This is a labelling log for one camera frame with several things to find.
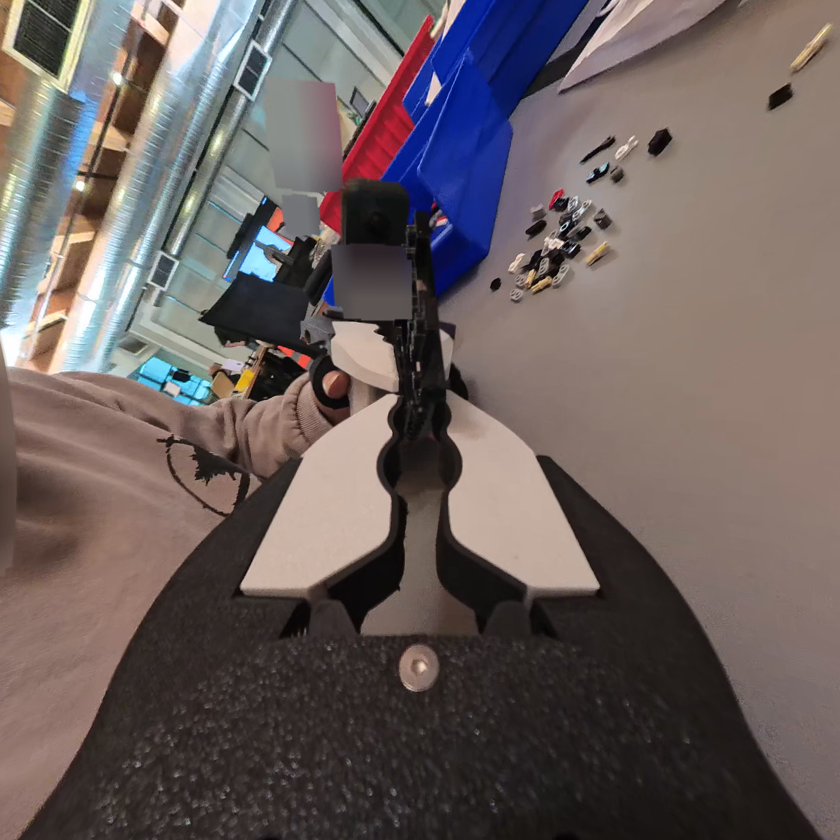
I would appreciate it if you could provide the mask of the wall vent grille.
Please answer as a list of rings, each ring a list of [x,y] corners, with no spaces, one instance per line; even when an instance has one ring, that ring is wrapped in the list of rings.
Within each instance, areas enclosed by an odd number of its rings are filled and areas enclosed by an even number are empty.
[[[67,92],[76,72],[91,1],[13,1],[3,51]]]

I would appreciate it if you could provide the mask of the person's left forearm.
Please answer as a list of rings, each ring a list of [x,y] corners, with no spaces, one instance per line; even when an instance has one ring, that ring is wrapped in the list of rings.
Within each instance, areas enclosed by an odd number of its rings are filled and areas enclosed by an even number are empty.
[[[284,395],[262,402],[228,398],[208,407],[206,414],[213,420],[206,448],[261,480],[302,457],[343,419],[317,399],[307,375]]]

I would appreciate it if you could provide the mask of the computer monitor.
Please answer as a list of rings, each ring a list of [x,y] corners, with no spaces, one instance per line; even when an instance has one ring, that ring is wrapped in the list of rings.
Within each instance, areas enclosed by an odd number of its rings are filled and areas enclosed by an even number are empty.
[[[264,196],[253,213],[247,213],[227,250],[226,281],[238,274],[249,274],[273,281],[280,268],[278,255],[286,254],[292,246],[285,233],[285,219],[281,208]]]

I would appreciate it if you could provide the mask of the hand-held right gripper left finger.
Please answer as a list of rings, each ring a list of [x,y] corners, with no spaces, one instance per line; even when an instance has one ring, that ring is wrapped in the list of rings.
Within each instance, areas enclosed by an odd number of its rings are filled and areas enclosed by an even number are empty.
[[[385,545],[394,499],[379,468],[398,403],[384,395],[310,447],[241,581],[243,595],[319,599]]]

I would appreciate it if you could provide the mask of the pile of small brick pieces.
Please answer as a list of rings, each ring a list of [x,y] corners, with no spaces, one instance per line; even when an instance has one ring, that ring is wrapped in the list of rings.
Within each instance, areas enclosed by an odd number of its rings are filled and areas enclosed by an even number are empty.
[[[593,164],[584,185],[622,184],[627,175],[624,162],[639,145],[636,135],[622,144],[608,135],[581,157],[580,166]],[[547,204],[533,206],[530,213],[531,223],[524,234],[529,242],[535,244],[540,238],[542,243],[531,252],[518,253],[507,268],[512,303],[561,288],[578,263],[592,268],[612,252],[604,235],[615,227],[614,215],[588,196],[561,187]]]

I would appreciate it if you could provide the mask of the black brick plate assembly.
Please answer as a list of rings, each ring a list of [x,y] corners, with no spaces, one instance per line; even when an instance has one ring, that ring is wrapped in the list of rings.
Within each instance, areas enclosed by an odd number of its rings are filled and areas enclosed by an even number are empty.
[[[406,256],[412,270],[411,312],[396,320],[391,330],[392,346],[401,398],[399,429],[407,442],[418,440],[445,398],[449,366],[445,360],[434,279],[429,212],[417,211],[406,228]]]

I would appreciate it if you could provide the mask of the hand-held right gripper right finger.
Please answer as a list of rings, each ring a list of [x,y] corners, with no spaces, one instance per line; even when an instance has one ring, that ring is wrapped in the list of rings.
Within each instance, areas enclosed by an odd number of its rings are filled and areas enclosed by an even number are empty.
[[[600,585],[538,457],[455,393],[436,415],[437,576],[456,599],[555,599]]]

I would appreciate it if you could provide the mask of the black chair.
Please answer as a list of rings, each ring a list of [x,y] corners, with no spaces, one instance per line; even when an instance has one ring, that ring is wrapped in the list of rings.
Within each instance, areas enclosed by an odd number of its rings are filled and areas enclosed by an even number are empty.
[[[303,289],[239,272],[222,296],[199,317],[210,327],[304,353],[301,323],[307,317]]]

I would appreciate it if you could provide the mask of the blue plastic bin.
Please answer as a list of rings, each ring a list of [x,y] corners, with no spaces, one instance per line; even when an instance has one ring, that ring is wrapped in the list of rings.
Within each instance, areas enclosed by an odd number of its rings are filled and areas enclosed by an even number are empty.
[[[489,252],[511,140],[468,49],[382,176],[406,189],[412,214],[436,205],[447,219],[432,233],[438,295]]]
[[[468,1],[417,72],[403,106],[414,123],[424,116],[434,80],[444,88],[465,53],[509,117],[530,83],[583,13],[586,1]]]

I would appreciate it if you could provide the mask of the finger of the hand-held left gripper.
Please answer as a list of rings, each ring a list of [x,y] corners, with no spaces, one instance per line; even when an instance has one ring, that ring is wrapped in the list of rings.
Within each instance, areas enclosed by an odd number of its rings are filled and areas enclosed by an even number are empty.
[[[430,330],[429,388],[432,391],[443,391],[448,386],[455,350],[454,331],[452,324],[436,325]]]
[[[399,392],[395,350],[376,323],[336,320],[332,328],[330,356],[336,368],[380,391]]]

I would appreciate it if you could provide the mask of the tan connector pin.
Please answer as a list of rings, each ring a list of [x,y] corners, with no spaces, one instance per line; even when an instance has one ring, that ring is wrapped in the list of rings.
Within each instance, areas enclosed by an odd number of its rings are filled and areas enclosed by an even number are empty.
[[[833,33],[833,24],[825,24],[817,34],[805,45],[790,65],[790,73],[795,74],[804,67],[825,47]]]

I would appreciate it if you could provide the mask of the red plastic bin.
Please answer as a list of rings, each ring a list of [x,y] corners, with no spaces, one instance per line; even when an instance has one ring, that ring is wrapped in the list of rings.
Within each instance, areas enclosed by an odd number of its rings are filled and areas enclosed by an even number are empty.
[[[344,184],[357,179],[379,180],[413,130],[403,100],[434,46],[433,27],[434,17],[426,16],[343,161]]]

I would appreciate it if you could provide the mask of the silver ventilation duct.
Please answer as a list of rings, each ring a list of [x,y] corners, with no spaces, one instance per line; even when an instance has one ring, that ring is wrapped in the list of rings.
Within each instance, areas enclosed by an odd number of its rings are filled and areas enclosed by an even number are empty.
[[[133,6],[92,2],[67,92],[27,69],[2,161],[1,320],[8,359],[25,336]]]
[[[207,137],[282,2],[184,2],[56,346],[50,373],[104,371],[144,295]]]

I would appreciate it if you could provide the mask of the torn white paper bag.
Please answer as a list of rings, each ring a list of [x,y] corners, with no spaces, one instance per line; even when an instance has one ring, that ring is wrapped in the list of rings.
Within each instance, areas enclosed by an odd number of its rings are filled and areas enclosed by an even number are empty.
[[[692,28],[722,1],[617,1],[562,79],[563,93]]]

